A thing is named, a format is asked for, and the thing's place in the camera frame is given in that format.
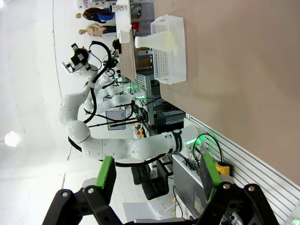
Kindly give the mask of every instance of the red object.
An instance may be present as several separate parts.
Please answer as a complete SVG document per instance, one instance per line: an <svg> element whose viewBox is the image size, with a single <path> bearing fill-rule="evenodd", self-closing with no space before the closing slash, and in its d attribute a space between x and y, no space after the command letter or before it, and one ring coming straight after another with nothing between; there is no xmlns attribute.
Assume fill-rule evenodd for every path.
<svg viewBox="0 0 300 225"><path fill-rule="evenodd" d="M132 22L131 26L132 26L132 29L135 29L136 32L139 32L139 23L138 22Z"/></svg>

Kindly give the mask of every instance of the white plastic basket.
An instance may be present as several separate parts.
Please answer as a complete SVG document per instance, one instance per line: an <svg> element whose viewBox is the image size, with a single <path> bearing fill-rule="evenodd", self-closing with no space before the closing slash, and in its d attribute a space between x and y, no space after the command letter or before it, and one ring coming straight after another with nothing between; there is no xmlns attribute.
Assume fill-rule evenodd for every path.
<svg viewBox="0 0 300 225"><path fill-rule="evenodd" d="M151 23L151 34L165 30L174 35L175 48L172 52L153 49L154 78L167 84L186 81L187 66L183 18L166 14Z"/></svg>

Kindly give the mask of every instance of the screw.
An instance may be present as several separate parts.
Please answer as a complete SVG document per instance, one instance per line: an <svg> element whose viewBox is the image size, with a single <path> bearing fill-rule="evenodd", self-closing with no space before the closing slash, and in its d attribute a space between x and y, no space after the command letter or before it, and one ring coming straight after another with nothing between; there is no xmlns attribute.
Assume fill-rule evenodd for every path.
<svg viewBox="0 0 300 225"><path fill-rule="evenodd" d="M254 188L253 186L250 186L250 187L248 188L248 190L249 190L249 191L254 191L255 188Z"/></svg>
<svg viewBox="0 0 300 225"><path fill-rule="evenodd" d="M230 184L224 184L224 185L223 185L223 188L224 188L224 189L229 189L229 188L230 188Z"/></svg>
<svg viewBox="0 0 300 225"><path fill-rule="evenodd" d="M90 188L89 190L88 190L88 193L90 193L90 194L92 194L94 192L94 189L92 189L92 188Z"/></svg>

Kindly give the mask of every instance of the mannequin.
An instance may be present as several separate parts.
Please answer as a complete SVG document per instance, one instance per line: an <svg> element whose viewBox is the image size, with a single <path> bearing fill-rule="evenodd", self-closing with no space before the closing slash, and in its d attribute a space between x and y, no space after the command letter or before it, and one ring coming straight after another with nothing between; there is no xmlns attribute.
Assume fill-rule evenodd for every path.
<svg viewBox="0 0 300 225"><path fill-rule="evenodd" d="M117 32L117 29L115 26L99 26L98 24L94 23L88 25L84 30L79 30L80 35L85 34L86 32L91 36L101 37L102 34L115 33Z"/></svg>
<svg viewBox="0 0 300 225"><path fill-rule="evenodd" d="M83 14L77 13L76 18L84 17L87 20L96 21L98 23L106 23L106 21L113 19L114 13L109 12L109 8L88 8Z"/></svg>

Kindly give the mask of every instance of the brown surface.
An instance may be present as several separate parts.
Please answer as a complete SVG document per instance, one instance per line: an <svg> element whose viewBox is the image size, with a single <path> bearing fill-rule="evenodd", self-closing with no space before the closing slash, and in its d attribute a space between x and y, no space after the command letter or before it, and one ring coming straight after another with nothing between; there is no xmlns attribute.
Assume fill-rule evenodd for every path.
<svg viewBox="0 0 300 225"><path fill-rule="evenodd" d="M155 1L184 18L187 81L162 98L300 185L300 1Z"/></svg>
<svg viewBox="0 0 300 225"><path fill-rule="evenodd" d="M122 76L135 82L135 60L133 55L132 38L129 43L121 44L122 54L120 54L120 68Z"/></svg>

